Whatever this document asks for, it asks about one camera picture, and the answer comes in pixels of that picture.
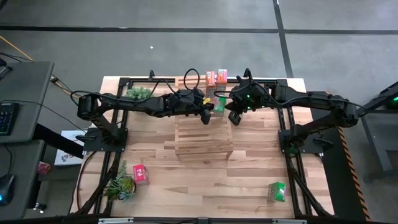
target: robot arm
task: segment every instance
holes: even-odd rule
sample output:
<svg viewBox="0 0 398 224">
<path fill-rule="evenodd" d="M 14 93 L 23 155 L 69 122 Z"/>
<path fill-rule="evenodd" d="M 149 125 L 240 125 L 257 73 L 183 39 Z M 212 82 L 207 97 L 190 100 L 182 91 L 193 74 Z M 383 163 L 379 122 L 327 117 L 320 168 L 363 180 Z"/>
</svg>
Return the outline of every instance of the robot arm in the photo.
<svg viewBox="0 0 398 224">
<path fill-rule="evenodd" d="M 242 79 L 237 76 L 239 85 L 229 93 L 232 102 L 225 106 L 230 110 L 229 120 L 238 125 L 242 113 L 261 108 L 289 108 L 302 106 L 328 110 L 330 114 L 308 124 L 295 124 L 290 128 L 290 143 L 299 147 L 303 145 L 308 135 L 332 127 L 348 128 L 354 126 L 359 119 L 354 104 L 341 96 L 326 93 L 297 92 L 293 88 L 275 82 L 272 85 L 261 86 L 252 79 L 250 70 L 246 69 Z"/>
<path fill-rule="evenodd" d="M 153 96 L 146 100 L 134 101 L 128 97 L 120 97 L 105 93 L 89 93 L 79 99 L 77 116 L 91 121 L 102 132 L 103 139 L 109 143 L 119 139 L 119 128 L 110 123 L 103 114 L 108 110 L 140 111 L 163 118 L 164 116 L 200 114 L 203 124 L 208 124 L 210 111 L 214 104 L 203 104 L 205 95 L 199 89 L 179 90 L 162 96 Z"/>
</svg>

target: concrete floor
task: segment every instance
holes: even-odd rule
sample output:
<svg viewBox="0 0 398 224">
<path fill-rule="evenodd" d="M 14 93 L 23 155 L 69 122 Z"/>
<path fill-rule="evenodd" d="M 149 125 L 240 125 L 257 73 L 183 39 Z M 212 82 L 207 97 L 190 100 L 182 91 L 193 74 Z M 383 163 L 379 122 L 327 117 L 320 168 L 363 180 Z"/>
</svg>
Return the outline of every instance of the concrete floor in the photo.
<svg viewBox="0 0 398 224">
<path fill-rule="evenodd" d="M 285 29 L 398 29 L 394 0 L 279 0 L 279 4 Z M 277 28 L 272 0 L 13 0 L 0 12 L 0 23 Z M 157 75 L 182 75 L 191 67 L 202 73 L 227 68 L 235 76 L 249 67 L 255 77 L 286 77 L 278 34 L 0 31 L 0 35 L 35 60 L 53 61 L 54 74 L 73 90 L 98 91 L 105 75 L 148 75 L 150 69 Z M 329 90 L 366 103 L 397 81 L 398 35 L 288 34 L 286 39 L 293 75 L 305 79 L 307 90 Z M 4 42 L 0 52 L 19 54 Z M 45 105 L 81 127 L 89 125 L 75 116 L 69 96 L 52 85 Z M 45 110 L 40 122 L 54 131 L 73 129 Z M 375 163 L 362 125 L 345 134 L 357 173 L 364 176 L 377 170 L 370 165 Z M 45 198 L 50 206 L 44 215 L 67 213 L 74 181 L 49 184 Z M 372 220 L 398 220 L 397 185 L 395 180 L 362 183 Z"/>
</svg>

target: pink box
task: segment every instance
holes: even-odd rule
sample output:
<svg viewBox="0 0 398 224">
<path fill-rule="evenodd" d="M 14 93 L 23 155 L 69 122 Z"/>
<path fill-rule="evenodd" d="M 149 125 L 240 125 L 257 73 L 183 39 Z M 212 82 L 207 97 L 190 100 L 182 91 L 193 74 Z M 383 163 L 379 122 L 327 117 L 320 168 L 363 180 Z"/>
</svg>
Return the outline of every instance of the pink box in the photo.
<svg viewBox="0 0 398 224">
<path fill-rule="evenodd" d="M 134 181 L 138 185 L 149 184 L 149 173 L 147 168 L 142 165 L 135 165 L 133 166 L 134 169 Z"/>
</svg>

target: potted plant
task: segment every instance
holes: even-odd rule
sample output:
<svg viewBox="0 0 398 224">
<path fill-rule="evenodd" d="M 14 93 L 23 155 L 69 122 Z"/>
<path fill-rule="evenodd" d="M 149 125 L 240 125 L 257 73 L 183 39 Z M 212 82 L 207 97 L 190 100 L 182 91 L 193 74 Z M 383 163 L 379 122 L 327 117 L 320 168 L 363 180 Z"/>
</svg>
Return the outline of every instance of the potted plant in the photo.
<svg viewBox="0 0 398 224">
<path fill-rule="evenodd" d="M 108 201 L 114 200 L 127 201 L 136 193 L 136 183 L 134 179 L 126 175 L 126 161 L 123 161 L 120 173 L 114 179 L 109 181 L 107 187 L 105 187 L 104 196 L 108 197 Z"/>
<path fill-rule="evenodd" d="M 143 100 L 150 97 L 151 90 L 144 87 L 132 87 L 127 91 L 126 97 L 134 100 Z"/>
</svg>

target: table leg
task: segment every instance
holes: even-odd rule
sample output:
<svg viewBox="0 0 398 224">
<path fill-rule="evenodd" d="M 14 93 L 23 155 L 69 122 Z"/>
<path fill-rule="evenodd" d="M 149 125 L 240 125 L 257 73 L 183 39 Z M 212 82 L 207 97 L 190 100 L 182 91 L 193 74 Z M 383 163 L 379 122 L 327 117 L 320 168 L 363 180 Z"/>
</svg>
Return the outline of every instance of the table leg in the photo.
<svg viewBox="0 0 398 224">
<path fill-rule="evenodd" d="M 83 146 L 61 136 L 60 134 L 51 131 L 41 124 L 36 125 L 35 133 L 33 134 L 32 139 L 41 139 L 45 141 L 45 143 L 55 147 L 56 149 L 61 149 L 62 151 L 76 156 L 80 159 L 83 158 Z"/>
</svg>

